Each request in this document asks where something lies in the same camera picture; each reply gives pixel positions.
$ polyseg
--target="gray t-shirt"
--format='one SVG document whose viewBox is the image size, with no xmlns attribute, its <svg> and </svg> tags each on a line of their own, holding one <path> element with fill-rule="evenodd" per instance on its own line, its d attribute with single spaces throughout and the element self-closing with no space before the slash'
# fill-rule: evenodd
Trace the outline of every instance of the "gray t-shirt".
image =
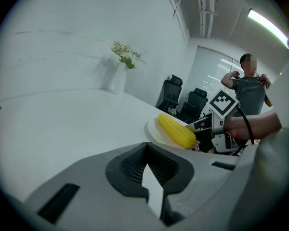
<svg viewBox="0 0 289 231">
<path fill-rule="evenodd" d="M 236 99 L 246 116 L 258 115 L 263 106 L 265 98 L 265 87 L 259 77 L 243 77 L 232 79 L 232 88 L 236 90 Z M 233 115 L 241 116 L 238 111 Z"/>
</svg>

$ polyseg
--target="human arm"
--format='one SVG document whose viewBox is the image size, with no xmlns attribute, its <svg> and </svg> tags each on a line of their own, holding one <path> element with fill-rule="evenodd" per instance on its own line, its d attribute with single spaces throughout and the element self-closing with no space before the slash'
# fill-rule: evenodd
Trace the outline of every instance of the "human arm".
<svg viewBox="0 0 289 231">
<path fill-rule="evenodd" d="M 232 77 L 236 78 L 240 75 L 240 73 L 238 71 L 233 71 L 233 72 L 230 72 L 228 74 L 226 74 L 222 80 L 221 80 L 221 83 L 226 86 L 227 88 L 229 89 L 232 89 L 233 87 L 233 81 L 232 81 Z"/>
<path fill-rule="evenodd" d="M 281 124 L 274 110 L 261 115 L 248 115 L 247 120 L 255 140 L 260 140 L 270 133 L 281 129 Z M 224 131 L 230 133 L 234 139 L 249 140 L 250 134 L 243 117 L 225 119 Z"/>
<path fill-rule="evenodd" d="M 272 84 L 272 83 L 270 82 L 268 76 L 267 76 L 267 75 L 264 75 L 264 74 L 261 75 L 260 81 L 266 85 L 267 89 L 268 89 L 268 88 L 271 86 L 271 84 Z M 271 102 L 270 102 L 270 100 L 268 99 L 267 96 L 265 96 L 264 102 L 265 102 L 265 104 L 268 105 L 269 107 L 272 106 L 272 104 L 271 104 Z"/>
</svg>

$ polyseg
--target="yellow corn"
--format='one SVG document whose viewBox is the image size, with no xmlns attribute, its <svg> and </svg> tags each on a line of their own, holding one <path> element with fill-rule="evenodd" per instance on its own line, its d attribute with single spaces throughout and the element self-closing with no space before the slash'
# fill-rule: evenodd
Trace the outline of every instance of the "yellow corn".
<svg viewBox="0 0 289 231">
<path fill-rule="evenodd" d="M 158 116 L 158 122 L 169 137 L 182 147 L 190 148 L 195 144 L 195 134 L 188 128 L 181 125 L 179 122 L 172 119 L 169 115 L 160 114 Z"/>
</svg>

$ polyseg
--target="white vase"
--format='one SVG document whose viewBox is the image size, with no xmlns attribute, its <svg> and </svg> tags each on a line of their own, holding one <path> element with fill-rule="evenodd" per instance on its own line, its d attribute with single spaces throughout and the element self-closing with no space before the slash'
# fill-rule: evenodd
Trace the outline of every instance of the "white vase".
<svg viewBox="0 0 289 231">
<path fill-rule="evenodd" d="M 127 76 L 127 66 L 125 63 L 119 63 L 117 69 L 114 71 L 108 84 L 108 90 L 116 95 L 122 95 L 125 89 Z"/>
</svg>

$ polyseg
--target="white table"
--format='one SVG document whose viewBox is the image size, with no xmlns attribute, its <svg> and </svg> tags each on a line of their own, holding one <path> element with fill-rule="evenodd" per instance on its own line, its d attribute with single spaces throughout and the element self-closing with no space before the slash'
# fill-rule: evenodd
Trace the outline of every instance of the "white table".
<svg viewBox="0 0 289 231">
<path fill-rule="evenodd" d="M 0 106 L 0 184 L 21 201 L 82 158 L 149 141 L 145 125 L 162 113 L 106 90 L 46 92 Z"/>
</svg>

